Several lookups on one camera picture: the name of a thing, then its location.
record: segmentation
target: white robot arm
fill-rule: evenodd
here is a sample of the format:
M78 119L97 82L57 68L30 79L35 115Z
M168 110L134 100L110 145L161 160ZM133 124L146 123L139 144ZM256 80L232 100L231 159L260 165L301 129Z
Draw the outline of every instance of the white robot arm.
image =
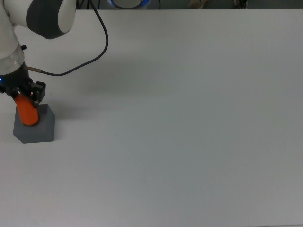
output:
M76 0L0 0L0 93L14 99L24 125L37 123L36 108L45 95L45 83L29 77L26 47L19 44L14 29L21 25L54 39L71 29L75 11Z
M14 33L21 25L47 39L67 33L74 22L76 0L0 0L0 76L24 62Z

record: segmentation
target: table surface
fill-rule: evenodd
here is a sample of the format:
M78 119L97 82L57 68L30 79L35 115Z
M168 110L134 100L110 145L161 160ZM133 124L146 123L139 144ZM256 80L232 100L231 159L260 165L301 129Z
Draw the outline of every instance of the table surface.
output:
M102 59L31 74L55 142L19 142L0 96L0 226L303 223L303 10L100 13ZM93 11L55 40L16 33L58 73L105 44Z

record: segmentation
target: orange object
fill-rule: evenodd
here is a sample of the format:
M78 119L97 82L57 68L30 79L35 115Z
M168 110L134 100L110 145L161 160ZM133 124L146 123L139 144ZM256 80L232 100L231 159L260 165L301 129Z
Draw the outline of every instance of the orange object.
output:
M19 112L21 122L26 126L33 126L39 121L38 111L30 100L22 94L15 98L17 109Z

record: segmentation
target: gray cube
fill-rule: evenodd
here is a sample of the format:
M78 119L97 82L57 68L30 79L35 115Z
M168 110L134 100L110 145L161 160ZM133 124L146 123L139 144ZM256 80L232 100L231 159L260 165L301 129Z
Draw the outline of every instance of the gray cube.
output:
M14 136L22 143L42 143L54 140L55 115L48 104L39 105L39 122L35 126L22 124L18 110L15 114Z

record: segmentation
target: background object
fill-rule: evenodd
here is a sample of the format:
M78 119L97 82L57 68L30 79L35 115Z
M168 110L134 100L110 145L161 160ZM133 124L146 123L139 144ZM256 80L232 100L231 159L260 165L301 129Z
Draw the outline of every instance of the background object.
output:
M112 9L106 0L100 0L100 9ZM187 9L189 0L161 0L161 9ZM147 9L158 9L158 0L151 0ZM204 9L234 9L233 0L210 0ZM250 9L301 9L303 0L249 0Z

